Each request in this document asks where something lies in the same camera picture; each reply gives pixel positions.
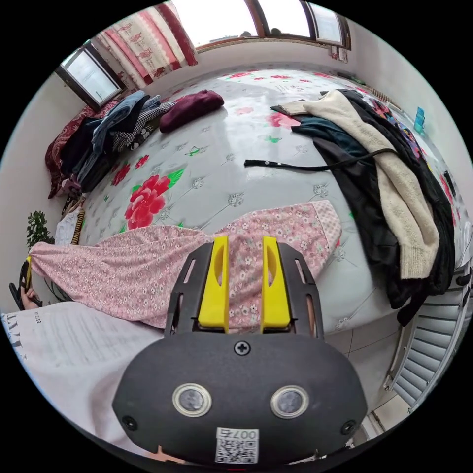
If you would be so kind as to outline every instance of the white wall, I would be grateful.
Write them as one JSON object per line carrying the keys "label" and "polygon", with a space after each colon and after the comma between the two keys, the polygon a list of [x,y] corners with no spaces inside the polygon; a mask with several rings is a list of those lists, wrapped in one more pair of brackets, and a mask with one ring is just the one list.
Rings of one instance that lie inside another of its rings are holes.
{"label": "white wall", "polygon": [[[20,268],[27,256],[28,215],[42,210],[54,235],[64,199],[48,200],[51,181],[44,163],[49,144],[85,103],[53,74],[34,96],[10,138],[0,165],[0,307],[18,310],[8,284],[18,284]],[[42,279],[34,288],[47,304],[53,301]]]}
{"label": "white wall", "polygon": [[170,88],[203,74],[226,68],[271,62],[303,62],[338,70],[355,71],[356,38],[352,35],[352,51],[348,63],[332,59],[325,48],[289,41],[245,41],[211,49],[199,54],[196,66],[184,67],[157,79],[144,90],[150,95],[162,94]]}
{"label": "white wall", "polygon": [[353,22],[350,31],[356,37],[357,76],[390,96],[410,117],[415,117],[417,107],[425,110],[425,132],[449,166],[472,218],[472,162],[440,97],[419,71],[388,43]]}

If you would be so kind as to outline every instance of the white cloth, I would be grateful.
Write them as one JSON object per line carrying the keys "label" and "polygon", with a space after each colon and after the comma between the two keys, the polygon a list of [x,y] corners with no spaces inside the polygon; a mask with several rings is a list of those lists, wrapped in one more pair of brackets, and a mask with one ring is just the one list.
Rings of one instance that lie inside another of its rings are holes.
{"label": "white cloth", "polygon": [[68,213],[57,225],[56,234],[54,235],[55,245],[70,245],[72,238],[74,237],[75,225],[77,223],[77,217],[82,207],[79,206],[77,209]]}
{"label": "white cloth", "polygon": [[[369,153],[394,150],[382,133],[363,122],[340,91],[331,90],[317,102],[301,103],[306,113],[335,123]],[[439,248],[439,232],[419,181],[394,153],[380,153],[374,160],[383,214],[401,249],[401,279],[426,278]]]}
{"label": "white cloth", "polygon": [[2,314],[1,319],[23,367],[55,409],[100,439],[149,456],[126,436],[112,400],[126,366],[160,340],[162,331],[77,302]]}

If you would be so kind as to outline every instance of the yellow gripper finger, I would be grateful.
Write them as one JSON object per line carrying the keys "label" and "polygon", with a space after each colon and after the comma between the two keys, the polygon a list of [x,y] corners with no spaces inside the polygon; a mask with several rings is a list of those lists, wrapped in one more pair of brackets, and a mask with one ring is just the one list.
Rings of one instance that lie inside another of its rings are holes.
{"label": "yellow gripper finger", "polygon": [[[272,276],[270,285],[269,273]],[[261,333],[265,329],[285,329],[291,321],[281,258],[276,238],[263,237],[263,300]]]}
{"label": "yellow gripper finger", "polygon": [[215,238],[199,312],[203,328],[228,333],[228,237]]}
{"label": "yellow gripper finger", "polygon": [[31,256],[26,257],[26,263],[28,263],[28,269],[25,275],[25,286],[26,289],[29,289],[31,286]]}

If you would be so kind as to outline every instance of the red patterned curtain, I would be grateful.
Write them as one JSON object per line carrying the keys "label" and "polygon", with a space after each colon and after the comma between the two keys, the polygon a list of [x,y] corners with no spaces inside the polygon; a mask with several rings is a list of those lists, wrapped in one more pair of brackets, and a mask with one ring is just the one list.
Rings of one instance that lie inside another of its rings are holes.
{"label": "red patterned curtain", "polygon": [[173,70],[197,64],[195,47],[174,11],[172,2],[149,7],[92,39],[129,92]]}

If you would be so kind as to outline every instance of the human hand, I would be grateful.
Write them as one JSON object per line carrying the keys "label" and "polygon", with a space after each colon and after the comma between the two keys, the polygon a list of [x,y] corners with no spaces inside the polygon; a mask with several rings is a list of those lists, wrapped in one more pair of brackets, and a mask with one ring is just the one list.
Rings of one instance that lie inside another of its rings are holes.
{"label": "human hand", "polygon": [[37,309],[39,307],[38,304],[34,303],[31,300],[33,297],[39,299],[38,294],[36,294],[32,287],[30,287],[28,291],[25,292],[25,288],[23,286],[20,286],[20,295],[21,302],[23,303],[23,307],[25,308],[25,310]]}

